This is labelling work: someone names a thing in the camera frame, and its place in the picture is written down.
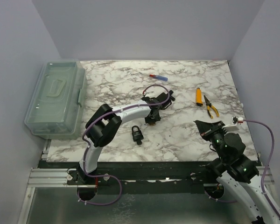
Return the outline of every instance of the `black padlock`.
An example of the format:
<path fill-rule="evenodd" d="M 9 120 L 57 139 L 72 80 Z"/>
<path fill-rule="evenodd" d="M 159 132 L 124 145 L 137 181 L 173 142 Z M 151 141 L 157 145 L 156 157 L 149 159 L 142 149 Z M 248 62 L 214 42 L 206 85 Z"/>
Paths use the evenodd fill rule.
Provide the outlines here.
<path fill-rule="evenodd" d="M 132 136 L 133 136 L 133 140 L 137 142 L 137 145 L 141 145 L 142 144 L 142 139 L 144 139 L 142 132 L 140 131 L 140 128 L 138 126 L 133 126 L 132 127 Z"/>

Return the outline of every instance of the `white marble surface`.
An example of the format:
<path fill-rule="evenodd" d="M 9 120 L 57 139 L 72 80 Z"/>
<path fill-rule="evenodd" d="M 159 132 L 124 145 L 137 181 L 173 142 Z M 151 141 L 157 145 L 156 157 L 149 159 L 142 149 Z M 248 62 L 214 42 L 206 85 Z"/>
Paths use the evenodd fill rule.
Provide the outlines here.
<path fill-rule="evenodd" d="M 133 120 L 119 128 L 114 140 L 104 147 L 99 161 L 211 161 L 217 154 L 210 151 L 194 120 L 229 124 L 231 116 L 243 116 L 236 88 L 226 61 L 104 61 L 81 62 L 87 74 L 87 99 L 81 134 L 85 123 L 104 103 L 127 105 L 138 101 L 150 84 L 162 84 L 174 91 L 176 101 L 160 111 L 161 121 L 146 126 L 144 119 Z M 168 77 L 167 82 L 150 78 L 149 74 Z M 206 107 L 195 104 L 196 87 L 200 87 L 220 117 L 210 119 Z M 152 88 L 149 96 L 158 96 L 163 89 Z M 144 135 L 143 144 L 133 142 L 131 127 L 138 125 Z M 257 154 L 246 124 L 240 134 L 246 144 L 245 155 L 257 160 Z M 86 143 L 77 140 L 52 140 L 47 161 L 79 161 Z"/>

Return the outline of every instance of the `gray wall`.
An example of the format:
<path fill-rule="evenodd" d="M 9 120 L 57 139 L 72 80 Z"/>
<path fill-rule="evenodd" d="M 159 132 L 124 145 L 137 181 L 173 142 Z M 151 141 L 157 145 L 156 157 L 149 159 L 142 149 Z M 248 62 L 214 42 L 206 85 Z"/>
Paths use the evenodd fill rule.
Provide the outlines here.
<path fill-rule="evenodd" d="M 33 0 L 63 58 L 228 59 L 263 0 Z"/>
<path fill-rule="evenodd" d="M 29 0 L 0 0 L 0 224 L 15 224 L 44 140 L 24 117 L 42 67 L 59 53 Z"/>
<path fill-rule="evenodd" d="M 270 167 L 280 198 L 280 0 L 266 0 L 230 63 L 246 117 L 267 123 L 275 135 Z M 269 132 L 250 125 L 256 149 L 266 161 Z"/>

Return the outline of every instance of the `storage container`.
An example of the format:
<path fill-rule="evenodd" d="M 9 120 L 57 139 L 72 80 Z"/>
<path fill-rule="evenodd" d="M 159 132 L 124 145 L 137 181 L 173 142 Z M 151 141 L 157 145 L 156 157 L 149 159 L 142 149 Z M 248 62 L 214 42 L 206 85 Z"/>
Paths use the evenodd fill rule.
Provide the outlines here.
<path fill-rule="evenodd" d="M 76 139 L 87 80 L 79 61 L 49 62 L 42 68 L 25 124 L 44 139 Z"/>

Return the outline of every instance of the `needle nose pliers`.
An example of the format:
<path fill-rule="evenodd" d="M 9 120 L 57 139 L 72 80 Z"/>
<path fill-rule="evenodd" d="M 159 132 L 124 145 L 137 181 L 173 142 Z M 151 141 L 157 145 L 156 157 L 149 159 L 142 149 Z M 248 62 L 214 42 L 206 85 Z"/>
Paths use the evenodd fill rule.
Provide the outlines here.
<path fill-rule="evenodd" d="M 210 101 L 206 98 L 204 95 L 204 100 L 207 106 L 207 113 L 209 114 L 210 118 L 213 119 L 213 116 L 210 114 L 210 109 L 213 109 L 213 111 L 216 113 L 217 117 L 219 117 L 218 110 L 210 103 Z"/>

